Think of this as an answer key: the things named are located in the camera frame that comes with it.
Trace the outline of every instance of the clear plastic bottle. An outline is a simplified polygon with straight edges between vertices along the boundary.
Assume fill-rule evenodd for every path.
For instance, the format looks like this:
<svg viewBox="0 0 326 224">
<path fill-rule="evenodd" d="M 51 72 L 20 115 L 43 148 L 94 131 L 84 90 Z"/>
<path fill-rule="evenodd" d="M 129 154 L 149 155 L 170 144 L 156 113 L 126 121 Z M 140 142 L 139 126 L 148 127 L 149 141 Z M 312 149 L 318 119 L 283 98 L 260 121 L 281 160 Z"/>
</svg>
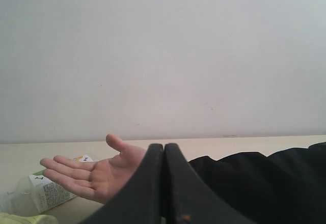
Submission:
<svg viewBox="0 0 326 224">
<path fill-rule="evenodd" d="M 85 154 L 75 160 L 90 162 L 98 159 L 92 154 Z M 35 216 L 76 197 L 62 186 L 44 177 L 42 172 L 20 179 L 13 193 L 0 196 L 0 212 Z"/>
</svg>

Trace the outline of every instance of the black fabric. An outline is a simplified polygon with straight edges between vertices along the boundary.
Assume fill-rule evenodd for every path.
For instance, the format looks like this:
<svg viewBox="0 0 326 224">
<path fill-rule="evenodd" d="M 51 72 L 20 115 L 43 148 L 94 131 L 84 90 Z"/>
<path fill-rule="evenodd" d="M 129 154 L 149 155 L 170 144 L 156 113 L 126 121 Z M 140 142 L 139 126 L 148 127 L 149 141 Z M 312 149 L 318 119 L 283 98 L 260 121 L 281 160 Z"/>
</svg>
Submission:
<svg viewBox="0 0 326 224">
<path fill-rule="evenodd" d="M 190 164 L 215 194 L 256 223 L 326 223 L 326 143 L 269 157 L 204 156 Z"/>
</svg>

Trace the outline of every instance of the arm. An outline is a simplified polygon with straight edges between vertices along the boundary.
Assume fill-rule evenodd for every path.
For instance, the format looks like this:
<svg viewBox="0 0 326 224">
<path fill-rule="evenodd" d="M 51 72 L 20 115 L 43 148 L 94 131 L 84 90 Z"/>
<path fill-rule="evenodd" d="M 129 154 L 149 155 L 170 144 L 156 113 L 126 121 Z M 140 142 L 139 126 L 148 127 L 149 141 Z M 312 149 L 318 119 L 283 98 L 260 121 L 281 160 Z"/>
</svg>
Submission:
<svg viewBox="0 0 326 224">
<path fill-rule="evenodd" d="M 258 223 L 319 223 L 326 219 L 326 143 L 269 157 L 238 153 L 190 162 L 230 206 Z"/>
</svg>

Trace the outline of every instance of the table surface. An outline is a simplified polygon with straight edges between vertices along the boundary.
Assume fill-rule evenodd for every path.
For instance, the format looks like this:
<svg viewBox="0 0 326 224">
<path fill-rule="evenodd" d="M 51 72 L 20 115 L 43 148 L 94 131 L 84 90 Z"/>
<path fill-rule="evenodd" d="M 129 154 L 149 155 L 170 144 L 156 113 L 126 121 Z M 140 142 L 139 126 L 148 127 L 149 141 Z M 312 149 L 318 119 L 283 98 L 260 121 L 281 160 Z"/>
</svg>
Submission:
<svg viewBox="0 0 326 224">
<path fill-rule="evenodd" d="M 239 138 L 202 138 L 128 141 L 128 143 L 147 148 L 151 143 L 177 143 L 187 160 L 203 155 L 221 159 L 238 152 L 258 151 L 264 155 L 274 152 L 325 142 L 326 135 L 319 136 L 283 136 L 283 137 L 239 137 Z M 39 165 L 44 157 L 55 155 L 76 157 L 94 154 L 99 159 L 113 157 L 117 152 L 106 142 L 45 143 L 45 144 L 1 144 L 0 145 L 0 194 L 11 192 L 19 179 L 42 170 Z M 55 216 L 59 224 L 74 224 L 92 214 L 101 204 L 82 198 L 74 198 L 60 206 L 45 212 Z"/>
</svg>

